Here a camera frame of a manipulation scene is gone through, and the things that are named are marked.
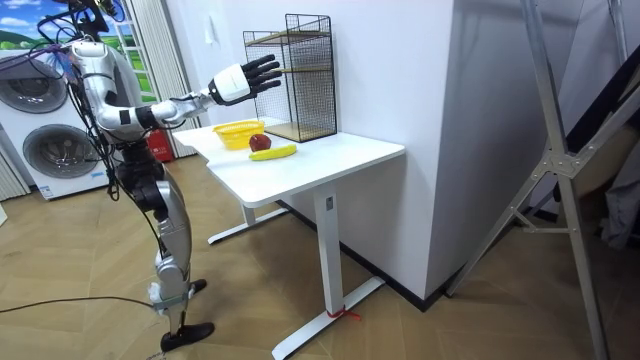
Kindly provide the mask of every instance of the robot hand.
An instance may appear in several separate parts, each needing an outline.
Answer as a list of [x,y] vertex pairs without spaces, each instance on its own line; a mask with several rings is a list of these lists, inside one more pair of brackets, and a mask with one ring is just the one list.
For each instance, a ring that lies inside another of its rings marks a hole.
[[232,65],[216,75],[209,83],[209,92],[218,105],[231,106],[259,93],[280,85],[281,71],[271,71],[280,66],[274,55],[267,55],[245,65]]

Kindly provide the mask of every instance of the wooden floor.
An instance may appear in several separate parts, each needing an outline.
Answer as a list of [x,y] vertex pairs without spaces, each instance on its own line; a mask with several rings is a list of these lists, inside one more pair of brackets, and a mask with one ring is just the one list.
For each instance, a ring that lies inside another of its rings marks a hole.
[[[215,322],[211,337],[163,355],[159,338],[167,322],[144,307],[111,300],[52,304],[0,314],[0,358],[270,359],[280,340],[320,313],[316,235],[292,215],[206,244],[242,216],[203,165],[191,157],[169,168],[192,220],[192,277],[209,281],[191,302],[188,322]],[[0,308],[87,295],[148,301],[155,245],[128,199],[114,203],[102,189],[51,202],[33,194],[3,206],[9,220],[0,227]],[[613,359],[640,359],[640,254],[597,241],[591,248]],[[351,259],[342,262],[346,291],[370,276]],[[456,298],[442,298],[426,313],[388,287],[355,311],[362,321],[340,319],[294,358],[591,358],[571,248],[562,235],[511,232]]]

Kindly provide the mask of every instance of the wire mesh rack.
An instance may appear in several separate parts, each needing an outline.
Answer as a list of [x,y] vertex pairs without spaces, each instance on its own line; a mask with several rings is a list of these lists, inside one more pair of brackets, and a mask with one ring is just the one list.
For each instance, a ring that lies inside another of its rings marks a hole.
[[285,15],[285,31],[245,31],[247,61],[273,54],[282,85],[255,99],[265,132],[305,142],[337,132],[331,18]]

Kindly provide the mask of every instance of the red apple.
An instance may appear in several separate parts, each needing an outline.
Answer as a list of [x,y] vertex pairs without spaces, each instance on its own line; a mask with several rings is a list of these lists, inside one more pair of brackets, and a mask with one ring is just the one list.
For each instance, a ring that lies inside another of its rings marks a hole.
[[271,139],[267,135],[256,134],[249,139],[249,146],[253,152],[267,150],[271,148]]

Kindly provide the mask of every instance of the washing machine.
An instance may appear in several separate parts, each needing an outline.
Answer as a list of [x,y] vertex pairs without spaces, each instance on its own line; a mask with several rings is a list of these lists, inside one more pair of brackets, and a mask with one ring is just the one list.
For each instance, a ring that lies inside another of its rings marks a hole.
[[[24,52],[0,51],[0,68]],[[45,56],[0,72],[0,123],[42,196],[53,199],[105,186],[108,178],[65,81],[55,79]]]

